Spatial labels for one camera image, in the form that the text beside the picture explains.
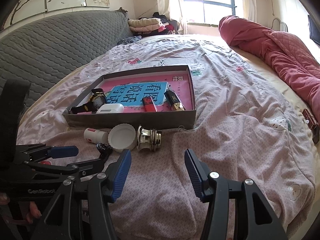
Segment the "person's left hand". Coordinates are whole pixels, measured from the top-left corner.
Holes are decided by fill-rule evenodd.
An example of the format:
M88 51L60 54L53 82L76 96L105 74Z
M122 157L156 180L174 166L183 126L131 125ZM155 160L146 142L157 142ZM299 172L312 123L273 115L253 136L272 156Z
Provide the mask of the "person's left hand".
M8 205L10 203L9 197L5 193L1 193L1 205ZM25 219L16 220L13 218L6 218L5 220L12 224L33 224L34 219L40 219L42 214L34 202L29 203L28 212Z

